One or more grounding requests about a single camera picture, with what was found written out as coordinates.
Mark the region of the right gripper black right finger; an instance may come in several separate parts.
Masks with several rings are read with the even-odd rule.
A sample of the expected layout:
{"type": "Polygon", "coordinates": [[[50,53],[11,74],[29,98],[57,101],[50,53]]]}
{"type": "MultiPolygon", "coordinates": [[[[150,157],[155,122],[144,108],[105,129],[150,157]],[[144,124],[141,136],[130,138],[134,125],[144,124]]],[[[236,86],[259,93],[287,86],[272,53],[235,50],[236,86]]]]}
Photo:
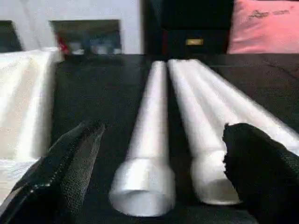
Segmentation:
{"type": "Polygon", "coordinates": [[[224,174],[260,224],[299,222],[299,157],[262,130],[225,124],[224,174]]]}

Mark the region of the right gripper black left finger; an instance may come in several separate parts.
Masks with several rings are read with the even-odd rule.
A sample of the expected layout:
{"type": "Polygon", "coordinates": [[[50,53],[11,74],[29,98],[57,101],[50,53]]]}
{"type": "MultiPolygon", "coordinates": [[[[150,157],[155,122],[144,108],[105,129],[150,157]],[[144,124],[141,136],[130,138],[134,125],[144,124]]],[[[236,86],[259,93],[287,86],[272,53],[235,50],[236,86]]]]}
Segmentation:
{"type": "Polygon", "coordinates": [[[2,224],[75,224],[90,183],[101,122],[82,122],[34,163],[0,206],[2,224]]]}

